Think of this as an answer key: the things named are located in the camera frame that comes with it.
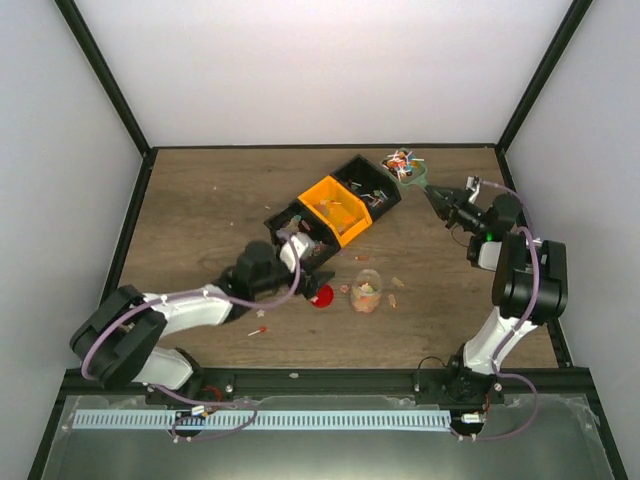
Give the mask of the green slotted plastic scoop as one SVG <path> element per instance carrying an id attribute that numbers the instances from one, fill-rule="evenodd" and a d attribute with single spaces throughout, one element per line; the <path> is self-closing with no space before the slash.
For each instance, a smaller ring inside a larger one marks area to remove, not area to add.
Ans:
<path id="1" fill-rule="evenodd" d="M 428 185 L 426 162 L 423 158 L 418 158 L 412 150 L 396 150 L 385 156 L 380 164 L 390 178 L 402 188 L 417 186 L 425 189 Z"/>

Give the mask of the black bin with lollipops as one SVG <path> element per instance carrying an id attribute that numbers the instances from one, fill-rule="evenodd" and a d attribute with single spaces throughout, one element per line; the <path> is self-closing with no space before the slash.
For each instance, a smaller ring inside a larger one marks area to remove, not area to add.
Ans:
<path id="1" fill-rule="evenodd" d="M 354 156 L 334 170 L 331 176 L 364 202 L 373 222 L 380 220 L 401 201 L 399 188 L 393 180 L 361 155 Z"/>

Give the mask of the black bin with popsicle candies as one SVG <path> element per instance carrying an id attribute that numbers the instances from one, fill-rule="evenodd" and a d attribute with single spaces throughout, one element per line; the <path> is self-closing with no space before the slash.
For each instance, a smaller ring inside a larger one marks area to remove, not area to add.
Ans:
<path id="1" fill-rule="evenodd" d="M 272 242 L 277 246 L 285 245 L 287 250 L 287 240 L 280 238 L 278 233 L 286 232 L 291 236 L 296 251 L 302 254 L 301 268 L 306 273 L 318 270 L 340 250 L 333 231 L 300 200 L 271 214 L 264 225 Z"/>

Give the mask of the orange bin with gummies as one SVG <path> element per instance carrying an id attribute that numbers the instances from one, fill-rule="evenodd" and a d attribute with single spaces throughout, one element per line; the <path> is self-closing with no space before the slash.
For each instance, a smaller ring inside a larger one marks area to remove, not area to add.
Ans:
<path id="1" fill-rule="evenodd" d="M 297 199 L 331 230 L 341 247 L 373 224 L 366 204 L 332 176 L 324 177 Z"/>

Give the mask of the clear plastic jar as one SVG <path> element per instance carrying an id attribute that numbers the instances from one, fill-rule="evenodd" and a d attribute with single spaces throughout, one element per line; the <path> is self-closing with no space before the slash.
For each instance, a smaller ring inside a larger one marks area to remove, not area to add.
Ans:
<path id="1" fill-rule="evenodd" d="M 350 291 L 350 303 L 358 313 L 374 312 L 382 297 L 382 279 L 373 269 L 361 270 L 355 277 Z"/>

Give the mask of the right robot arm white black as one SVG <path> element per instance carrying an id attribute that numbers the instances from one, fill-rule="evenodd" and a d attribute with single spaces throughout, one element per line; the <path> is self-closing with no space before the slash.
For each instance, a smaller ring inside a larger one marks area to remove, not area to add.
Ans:
<path id="1" fill-rule="evenodd" d="M 483 184 L 471 177 L 463 189 L 424 187 L 445 227 L 460 227 L 471 235 L 466 249 L 471 266 L 494 274 L 489 316 L 446 366 L 444 392 L 458 403 L 488 393 L 504 359 L 527 334 L 558 319 L 569 297 L 566 246 L 536 239 L 528 227 L 517 226 L 525 208 L 507 188 L 488 208 L 479 207 Z"/>

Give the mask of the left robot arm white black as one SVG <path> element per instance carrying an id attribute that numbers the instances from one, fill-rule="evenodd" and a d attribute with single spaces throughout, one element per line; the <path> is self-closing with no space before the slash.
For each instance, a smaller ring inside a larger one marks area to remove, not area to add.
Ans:
<path id="1" fill-rule="evenodd" d="M 333 279 L 332 271 L 305 268 L 314 249 L 308 236 L 294 234 L 282 240 L 278 247 L 264 241 L 248 243 L 234 265 L 198 289 L 152 294 L 131 285 L 117 288 L 69 341 L 82 376 L 105 389 L 130 383 L 158 385 L 181 403 L 196 402 L 205 382 L 199 365 L 179 347 L 160 347 L 162 338 L 221 326 L 250 310 L 276 308 L 296 295 L 317 301 Z"/>

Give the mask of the red lollipop on table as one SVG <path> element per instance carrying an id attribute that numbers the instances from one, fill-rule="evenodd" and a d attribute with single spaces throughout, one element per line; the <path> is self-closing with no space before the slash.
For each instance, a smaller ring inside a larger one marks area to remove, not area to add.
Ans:
<path id="1" fill-rule="evenodd" d="M 258 334 L 266 333 L 267 331 L 268 331 L 267 327 L 262 326 L 262 327 L 260 327 L 259 329 L 255 330 L 255 331 L 253 331 L 253 332 L 250 332 L 247 336 L 248 336 L 248 337 L 251 337 L 251 336 L 254 336 L 254 335 L 258 335 Z"/>

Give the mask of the red round lid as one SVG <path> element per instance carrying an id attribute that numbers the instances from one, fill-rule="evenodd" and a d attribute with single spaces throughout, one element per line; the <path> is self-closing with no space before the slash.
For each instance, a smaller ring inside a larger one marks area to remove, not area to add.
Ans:
<path id="1" fill-rule="evenodd" d="M 311 298 L 311 304 L 316 308 L 326 308 L 334 300 L 334 290 L 330 285 L 322 286 Z"/>

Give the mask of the popsicle candy right of jar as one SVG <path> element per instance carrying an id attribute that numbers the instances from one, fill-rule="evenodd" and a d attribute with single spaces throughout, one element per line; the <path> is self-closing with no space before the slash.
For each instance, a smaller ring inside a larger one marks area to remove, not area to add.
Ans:
<path id="1" fill-rule="evenodd" d="M 404 282 L 403 282 L 402 280 L 400 280 L 399 278 L 397 278 L 397 277 L 393 277 L 393 278 L 391 279 L 391 282 L 392 282 L 395 286 L 400 287 L 400 288 L 403 288 L 403 287 L 405 286 Z"/>

